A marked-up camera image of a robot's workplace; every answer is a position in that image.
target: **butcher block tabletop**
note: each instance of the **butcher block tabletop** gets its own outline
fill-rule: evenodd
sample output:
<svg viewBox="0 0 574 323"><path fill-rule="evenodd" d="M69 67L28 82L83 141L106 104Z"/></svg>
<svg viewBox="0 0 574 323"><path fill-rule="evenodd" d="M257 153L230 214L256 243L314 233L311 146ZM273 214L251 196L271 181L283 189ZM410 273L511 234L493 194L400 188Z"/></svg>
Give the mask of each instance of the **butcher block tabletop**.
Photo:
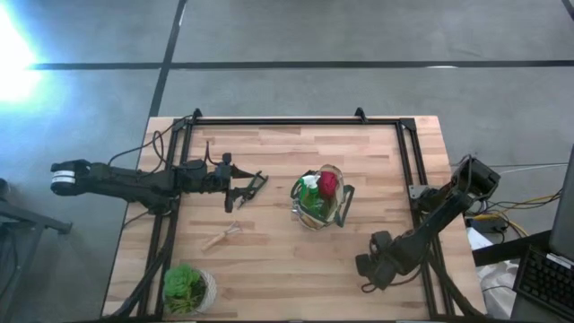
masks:
<svg viewBox="0 0 574 323"><path fill-rule="evenodd" d="M416 120L429 184L442 186L450 167L439 119ZM155 130L163 131L173 118L151 118L145 142ZM411 169L416 170L408 132L405 132ZM168 149L170 132L164 135ZM183 140L179 140L175 161ZM209 142L212 159L231 153L241 170L259 170L269 176L256 197L231 214L224 211L224 194L183 194L179 208L172 266L187 263L213 275L217 298L204 314L173 320L374 320L427 319L422 278L363 293L367 279L357 274L355 256L368 253L375 231L393 237L413 228L396 129L385 125L356 126L194 126L189 160L204 158ZM141 151L139 168L152 170L159 159L148 146ZM338 167L345 184L355 187L343 228L336 224L321 231L304 228L291 213L290 191L307 170L324 164ZM245 187L249 179L233 180ZM126 222L144 212L129 205ZM237 221L232 233L206 252L208 240ZM130 223L121 233L102 315L116 310L144 274L152 235L153 216ZM462 217L441 234L449 275L463 295L484 311L483 296ZM408 276L398 275L395 282ZM437 304L442 303L435 275ZM158 289L156 276L148 312L153 313Z"/></svg>

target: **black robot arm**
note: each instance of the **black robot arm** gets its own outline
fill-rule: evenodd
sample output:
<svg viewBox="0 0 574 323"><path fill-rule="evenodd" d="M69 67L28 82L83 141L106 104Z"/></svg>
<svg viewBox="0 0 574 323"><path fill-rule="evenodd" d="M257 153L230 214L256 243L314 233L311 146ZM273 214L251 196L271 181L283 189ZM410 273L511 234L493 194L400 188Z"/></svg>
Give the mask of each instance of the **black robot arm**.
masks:
<svg viewBox="0 0 574 323"><path fill-rule="evenodd" d="M424 215L421 225L394 240L388 231L371 235L370 253L355 258L359 275L385 290L396 274L407 275L425 259L431 240L475 202L489 198L500 176L475 158L466 159L450 182L440 189L426 188L413 200Z"/></svg>
<svg viewBox="0 0 574 323"><path fill-rule="evenodd" d="M231 154L225 153L211 172L207 172L207 165L202 160L188 161L168 170L145 172L101 162L65 161L52 164L54 174L50 188L60 196L95 193L123 198L130 203L140 202L156 215L171 211L174 199L181 193L221 192L225 193L225 211L230 213L238 197L245 203L267 181L267 176L261 176L260 171L253 175L230 163ZM252 178L252 181L247 188L230 188L232 178Z"/></svg>

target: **bracket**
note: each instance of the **bracket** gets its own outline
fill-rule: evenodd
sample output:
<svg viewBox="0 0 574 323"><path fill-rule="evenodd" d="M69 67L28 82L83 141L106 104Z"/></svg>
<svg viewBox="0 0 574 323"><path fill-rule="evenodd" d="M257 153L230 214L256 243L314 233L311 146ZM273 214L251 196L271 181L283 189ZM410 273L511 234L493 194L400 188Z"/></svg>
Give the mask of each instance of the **bracket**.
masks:
<svg viewBox="0 0 574 323"><path fill-rule="evenodd" d="M409 185L409 196L411 197L411 199L417 199L421 197L422 192L424 192L429 188L438 189L440 187L434 187L429 185Z"/></svg>
<svg viewBox="0 0 574 323"><path fill-rule="evenodd" d="M363 125L366 125L369 123L369 120L367 119L367 116L365 115L365 111L363 111L362 108L357 108L355 110L355 117L359 117L361 118L361 122Z"/></svg>
<svg viewBox="0 0 574 323"><path fill-rule="evenodd" d="M410 131L416 131L416 123L413 118L400 118L401 125Z"/></svg>

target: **gray floor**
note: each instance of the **gray floor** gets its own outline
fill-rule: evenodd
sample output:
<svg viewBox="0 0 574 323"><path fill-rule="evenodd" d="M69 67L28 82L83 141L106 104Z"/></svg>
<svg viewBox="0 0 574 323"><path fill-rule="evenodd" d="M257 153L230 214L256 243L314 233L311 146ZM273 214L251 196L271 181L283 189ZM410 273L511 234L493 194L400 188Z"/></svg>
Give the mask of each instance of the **gray floor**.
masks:
<svg viewBox="0 0 574 323"><path fill-rule="evenodd" d="M176 0L50 0L11 1L4 8L35 62L109 63L162 61L176 6ZM174 56L179 62L335 59L574 59L574 22L559 0L190 0ZM172 71L159 113L349 115L363 107L370 115L439 115L453 163L474 153L504 171L568 160L573 72ZM74 222L69 236L44 235L13 321L99 315L126 203L55 196L49 166L79 158L105 162L139 145L158 74L37 72L28 97L0 101L0 177L13 183L14 203ZM136 160L128 155L117 165L135 167ZM505 174L494 199L554 193L564 172ZM550 205L510 216L538 232L550 228L554 210Z"/></svg>

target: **black cable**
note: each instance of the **black cable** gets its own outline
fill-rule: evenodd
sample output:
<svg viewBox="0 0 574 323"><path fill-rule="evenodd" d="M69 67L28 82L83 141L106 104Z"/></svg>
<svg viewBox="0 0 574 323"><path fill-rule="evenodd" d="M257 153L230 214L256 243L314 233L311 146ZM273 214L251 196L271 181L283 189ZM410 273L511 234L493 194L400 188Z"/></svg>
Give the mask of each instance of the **black cable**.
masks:
<svg viewBox="0 0 574 323"><path fill-rule="evenodd" d="M504 231L499 230L498 228L492 228L492 230L502 236L502 240L499 242L499 244L504 243L504 240L506 239L506 237L504 236Z"/></svg>
<svg viewBox="0 0 574 323"><path fill-rule="evenodd" d="M511 208L514 210L527 210L527 209L537 208L540 206L547 205L553 201L556 201L557 199L559 199L561 197L561 192L562 192L562 189L560 189L558 192L556 192L556 194L551 196L547 201L543 201L543 202L500 201L500 202L496 202L496 203L491 203L490 201L487 201L487 207L486 207L486 209L484 209L483 213L490 211L495 206L502 207L502 208ZM531 206L517 207L518 205L531 205Z"/></svg>
<svg viewBox="0 0 574 323"><path fill-rule="evenodd" d="M504 214L503 212L500 212L500 215L502 215L502 218L504 218L504 221L506 221L506 228L505 228L505 230L506 230L508 227L510 227L510 228L512 228L512 230L517 234L517 236L518 236L519 238L523 238L522 232L520 232L520 231L517 229L517 227L514 226L514 224L510 223L509 217L508 217L506 214Z"/></svg>
<svg viewBox="0 0 574 323"><path fill-rule="evenodd" d="M364 292L364 293L375 292L376 290L377 290L377 287L375 287L375 285L374 285L373 283L366 283L366 284L363 284L363 285L361 286L361 291Z"/></svg>
<svg viewBox="0 0 574 323"><path fill-rule="evenodd" d="M158 137L156 137L156 135L158 135L159 138L160 138L161 153L158 152L158 147L157 147L157 145L155 144L155 140L158 138ZM152 146L153 146L153 150L155 151L155 154L158 155L158 157L160 158L160 162L158 162L158 165L155 166L155 168L154 168L152 171L150 171L150 172L148 172L148 173L146 173L146 174L140 176L139 179L142 179L142 178L144 178L144 177L146 177L146 176L150 176L150 175L154 174L154 173L160 168L162 162L165 162L166 165L168 164L167 161L165 161L165 160L163 159L163 136L162 136L161 133L160 133L159 131L157 131L157 130L153 132Z"/></svg>
<svg viewBox="0 0 574 323"><path fill-rule="evenodd" d="M209 142L206 142L205 144L205 158L213 165L218 166L219 162L213 162L212 161L212 157L209 155Z"/></svg>
<svg viewBox="0 0 574 323"><path fill-rule="evenodd" d="M129 219L129 221L127 221L126 223L124 223L124 225L122 226L122 230L124 230L129 223L132 223L133 221L135 221L135 220L141 218L142 216L144 216L144 215L146 215L146 214L148 214L148 213L149 213L149 211L145 211L144 213L137 215L135 218Z"/></svg>
<svg viewBox="0 0 574 323"><path fill-rule="evenodd" d="M408 284L408 283L412 282L416 277L418 277L421 274L423 264L424 263L419 265L419 269L417 269L416 273L414 273L414 275L412 275L411 277L403 280L402 282L391 283L389 286L400 286L402 284Z"/></svg>
<svg viewBox="0 0 574 323"><path fill-rule="evenodd" d="M504 286L504 285L485 288L485 289L483 289L483 292L486 292L486 291L489 291L489 290L495 289L495 288L501 288L501 287L503 287L503 288L508 288L508 289L510 289L512 292L514 292L514 291L512 290L512 287L508 287L508 286Z"/></svg>
<svg viewBox="0 0 574 323"><path fill-rule="evenodd" d="M8 287L10 287L10 285L12 284L14 276L16 275L16 271L18 270L18 249L16 248L16 236L14 235L14 232L12 230L10 230L8 228L6 228L6 230L8 231L8 234L10 235L10 239L12 240L12 253L13 253L14 267L12 269L12 273L10 274L10 277L8 278L8 281L6 282L6 286L0 292L0 300L2 300L4 298L4 294L8 290Z"/></svg>
<svg viewBox="0 0 574 323"><path fill-rule="evenodd" d="M189 117L193 117L193 115L194 115L194 114L192 113L192 114L190 114L190 115L187 115L187 116L181 118L181 119L178 120L177 122L172 123L171 126L167 127L165 130L163 130L162 132L160 132L160 134L161 134L161 135L164 135L165 133L167 133L168 131L170 131L170 129L172 129L179 121L184 120L184 119L189 118ZM141 145L141 146L139 146L139 147L132 148L132 149L126 150L126 151L124 151L124 152L122 152L122 153L118 153L118 154L114 155L112 158L109 159L109 161L108 161L108 166L110 166L111 163L112 163L117 157L121 157L121 156L123 156L123 155L125 155L125 154L127 154L127 153L133 153L133 152L136 152L136 151L138 151L138 150L142 150L143 148L145 148L145 147L149 146L150 144L152 144L156 139L157 139L157 137L154 136L154 138L152 138L152 140L151 140L149 143L147 143L147 144L143 144L143 145Z"/></svg>

